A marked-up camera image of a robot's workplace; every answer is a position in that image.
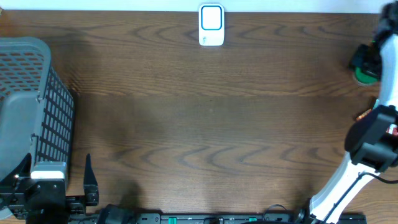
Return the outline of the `orange small packet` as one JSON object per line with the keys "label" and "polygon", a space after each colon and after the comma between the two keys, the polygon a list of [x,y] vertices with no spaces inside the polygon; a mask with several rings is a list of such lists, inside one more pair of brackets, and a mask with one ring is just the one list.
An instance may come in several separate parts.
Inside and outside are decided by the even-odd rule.
{"label": "orange small packet", "polygon": [[364,117],[366,117],[370,112],[372,111],[372,109],[368,109],[365,112],[361,113],[357,118],[356,121],[359,121],[361,119],[363,119]]}

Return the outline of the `green lid jar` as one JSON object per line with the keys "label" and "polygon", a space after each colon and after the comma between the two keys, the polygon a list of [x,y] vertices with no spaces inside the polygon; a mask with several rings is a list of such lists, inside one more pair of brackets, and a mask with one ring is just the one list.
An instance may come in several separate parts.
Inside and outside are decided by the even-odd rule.
{"label": "green lid jar", "polygon": [[354,70],[354,78],[360,85],[373,85],[379,81],[376,77],[365,74],[359,67]]}

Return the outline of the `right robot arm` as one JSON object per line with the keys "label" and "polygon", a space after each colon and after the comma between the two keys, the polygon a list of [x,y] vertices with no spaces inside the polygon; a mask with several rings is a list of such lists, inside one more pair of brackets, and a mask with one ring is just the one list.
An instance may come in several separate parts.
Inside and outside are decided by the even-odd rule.
{"label": "right robot arm", "polygon": [[380,174],[397,167],[397,1],[383,7],[372,42],[357,48],[349,67],[360,83],[380,83],[376,105],[349,129],[341,164],[296,223],[338,223],[364,186],[388,184]]}

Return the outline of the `red snack bar wrapper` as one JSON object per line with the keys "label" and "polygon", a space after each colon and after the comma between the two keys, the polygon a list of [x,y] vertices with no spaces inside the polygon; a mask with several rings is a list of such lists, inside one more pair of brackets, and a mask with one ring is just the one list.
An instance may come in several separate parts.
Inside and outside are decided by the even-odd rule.
{"label": "red snack bar wrapper", "polygon": [[398,136],[398,127],[396,124],[392,124],[389,126],[389,128],[386,130],[386,133],[392,135],[392,136]]}

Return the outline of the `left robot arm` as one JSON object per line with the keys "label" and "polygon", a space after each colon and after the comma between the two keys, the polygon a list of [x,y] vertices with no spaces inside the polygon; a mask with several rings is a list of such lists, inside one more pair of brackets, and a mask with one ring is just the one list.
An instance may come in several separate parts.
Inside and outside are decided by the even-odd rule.
{"label": "left robot arm", "polygon": [[65,179],[33,178],[30,173],[31,154],[1,181],[1,210],[26,223],[69,223],[72,216],[84,220],[86,208],[99,204],[99,188],[91,166],[91,155],[86,155],[83,195],[67,196]]}

